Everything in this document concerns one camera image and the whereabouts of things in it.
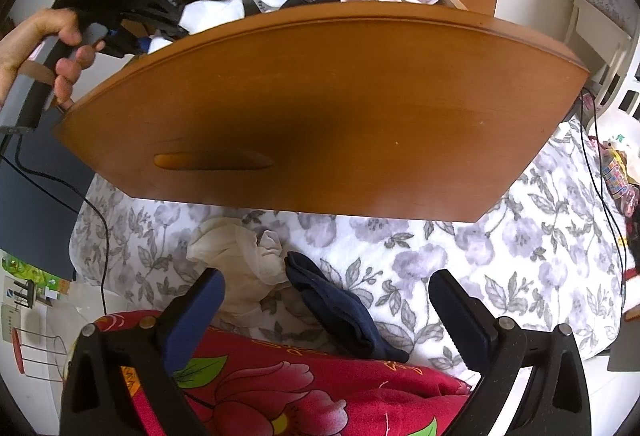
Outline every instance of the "silver bolt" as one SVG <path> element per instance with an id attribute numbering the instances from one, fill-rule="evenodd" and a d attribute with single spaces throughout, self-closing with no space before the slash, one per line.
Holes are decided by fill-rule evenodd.
<path id="1" fill-rule="evenodd" d="M 83 337 L 90 337 L 95 332 L 95 324 L 85 324 L 80 333 Z"/>
<path id="2" fill-rule="evenodd" d="M 153 317 L 152 315 L 147 315 L 146 317 L 143 317 L 142 319 L 140 319 L 140 322 L 138 323 L 138 325 L 143 330 L 148 330 L 149 328 L 153 328 L 156 325 L 156 318 Z"/>
<path id="3" fill-rule="evenodd" d="M 571 326 L 569 326 L 569 324 L 567 323 L 562 323 L 558 326 L 558 330 L 560 331 L 560 333 L 562 335 L 566 335 L 569 336 L 571 335 L 574 331 L 571 329 Z"/>
<path id="4" fill-rule="evenodd" d="M 516 326 L 516 323 L 514 323 L 511 317 L 500 317 L 498 319 L 498 324 L 500 324 L 500 327 L 505 330 L 513 330 Z"/>

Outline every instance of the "dark blue cloth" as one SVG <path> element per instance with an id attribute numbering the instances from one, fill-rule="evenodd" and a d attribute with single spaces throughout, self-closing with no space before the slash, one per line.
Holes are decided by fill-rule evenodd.
<path id="1" fill-rule="evenodd" d="M 356 358 L 406 362 L 409 354 L 380 336 L 369 311 L 358 297 L 330 283 L 304 254 L 290 252 L 284 259 L 287 277 L 302 301 L 344 351 Z"/>

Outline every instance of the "mattress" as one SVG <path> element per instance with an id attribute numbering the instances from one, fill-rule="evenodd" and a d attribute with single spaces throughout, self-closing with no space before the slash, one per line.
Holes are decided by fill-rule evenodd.
<path id="1" fill-rule="evenodd" d="M 596 171 L 590 144 L 587 153 Z M 605 195 L 623 229 L 622 216 Z M 204 269 L 186 259 L 194 230 L 212 217 L 235 217 L 258 235 L 276 232 L 285 251 L 306 254 L 329 280 L 355 293 L 382 336 L 411 353 L 410 364 L 471 383 L 478 377 L 465 368 L 427 297 L 428 280 L 438 269 L 449 270 L 495 317 L 509 315 L 521 327 L 544 331 L 569 323 L 582 358 L 602 351 L 618 333 L 622 269 L 617 241 L 591 182 L 576 118 L 560 124 L 476 223 L 149 201 L 126 196 L 98 175 L 87 198 L 109 225 L 106 289 L 139 308 L 163 309 L 185 293 Z M 104 269 L 105 237 L 102 222 L 84 205 L 70 257 L 79 279 L 93 285 L 100 284 Z M 272 292 L 260 305 L 260 326 L 220 327 L 276 344 L 334 350 L 293 288 Z"/>

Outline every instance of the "hand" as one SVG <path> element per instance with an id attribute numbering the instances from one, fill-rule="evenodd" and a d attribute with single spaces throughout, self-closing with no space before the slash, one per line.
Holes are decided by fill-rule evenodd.
<path id="1" fill-rule="evenodd" d="M 78 29 L 78 17 L 72 10 L 43 9 L 16 26 L 0 41 L 0 107 L 4 104 L 20 65 L 45 36 L 57 34 L 68 44 L 75 46 L 82 41 Z M 104 41 L 95 46 L 82 46 L 74 60 L 62 58 L 56 63 L 56 81 L 53 89 L 58 102 L 65 103 L 71 98 L 73 84 L 80 73 L 89 68 L 95 60 L 95 53 L 104 47 Z"/>

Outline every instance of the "beige fabric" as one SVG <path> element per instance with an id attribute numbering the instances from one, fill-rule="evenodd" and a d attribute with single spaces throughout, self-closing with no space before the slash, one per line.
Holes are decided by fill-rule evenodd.
<path id="1" fill-rule="evenodd" d="M 187 258 L 223 273 L 225 300 L 218 317 L 249 328 L 260 325 L 261 299 L 287 282 L 281 252 L 275 232 L 265 231 L 258 243 L 255 232 L 245 228 L 241 220 L 215 218 L 195 230 Z"/>

